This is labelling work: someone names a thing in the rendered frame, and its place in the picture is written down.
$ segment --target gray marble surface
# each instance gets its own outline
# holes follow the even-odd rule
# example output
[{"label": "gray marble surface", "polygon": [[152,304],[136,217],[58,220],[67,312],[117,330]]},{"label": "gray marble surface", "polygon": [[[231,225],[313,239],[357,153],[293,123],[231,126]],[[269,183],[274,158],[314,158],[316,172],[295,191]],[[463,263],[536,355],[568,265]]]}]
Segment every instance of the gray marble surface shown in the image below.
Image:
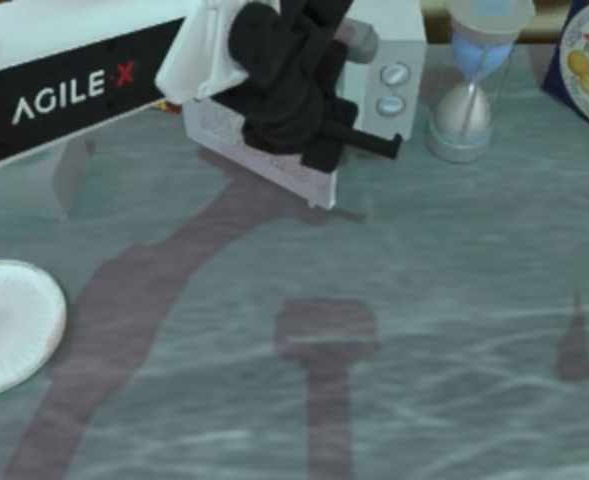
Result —
[{"label": "gray marble surface", "polygon": [[539,90],[548,59],[517,52],[462,167],[423,143],[455,79],[432,49],[398,161],[340,173],[362,221],[177,117],[99,132],[69,221],[0,217],[0,258],[71,305],[51,365],[0,396],[0,480],[589,480],[589,125]]}]

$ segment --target knob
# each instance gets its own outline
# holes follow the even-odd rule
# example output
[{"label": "knob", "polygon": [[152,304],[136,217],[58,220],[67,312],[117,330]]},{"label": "knob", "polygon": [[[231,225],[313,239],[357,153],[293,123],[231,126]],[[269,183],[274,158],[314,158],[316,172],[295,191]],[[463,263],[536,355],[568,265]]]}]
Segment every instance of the knob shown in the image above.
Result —
[{"label": "knob", "polygon": [[401,62],[387,65],[381,70],[381,82],[388,87],[403,85],[409,81],[410,76],[410,67]]},{"label": "knob", "polygon": [[396,117],[405,110],[405,100],[398,95],[383,97],[376,102],[376,111],[382,117]]}]

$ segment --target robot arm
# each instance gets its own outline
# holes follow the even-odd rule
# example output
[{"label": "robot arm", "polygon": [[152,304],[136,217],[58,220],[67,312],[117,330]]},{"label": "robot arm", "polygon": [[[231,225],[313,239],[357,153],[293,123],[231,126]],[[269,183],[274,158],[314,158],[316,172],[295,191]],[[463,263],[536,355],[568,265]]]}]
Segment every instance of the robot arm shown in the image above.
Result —
[{"label": "robot arm", "polygon": [[248,144],[333,171],[352,129],[334,40],[351,0],[14,0],[0,4],[0,165],[160,100],[213,97]]}]

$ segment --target gray block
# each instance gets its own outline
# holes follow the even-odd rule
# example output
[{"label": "gray block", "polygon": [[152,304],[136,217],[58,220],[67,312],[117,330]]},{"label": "gray block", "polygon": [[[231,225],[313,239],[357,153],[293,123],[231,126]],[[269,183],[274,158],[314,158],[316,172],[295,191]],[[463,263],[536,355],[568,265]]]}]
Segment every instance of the gray block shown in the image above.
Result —
[{"label": "gray block", "polygon": [[77,138],[0,168],[0,213],[64,220],[89,158]]}]

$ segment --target hourglass top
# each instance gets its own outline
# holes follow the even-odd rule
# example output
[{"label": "hourglass top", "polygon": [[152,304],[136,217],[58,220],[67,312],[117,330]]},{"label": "hourglass top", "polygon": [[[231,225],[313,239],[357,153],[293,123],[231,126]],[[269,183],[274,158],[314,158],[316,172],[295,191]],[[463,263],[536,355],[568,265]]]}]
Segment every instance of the hourglass top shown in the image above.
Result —
[{"label": "hourglass top", "polygon": [[462,27],[485,43],[516,40],[536,14],[533,0],[447,0],[447,9],[455,29]]}]

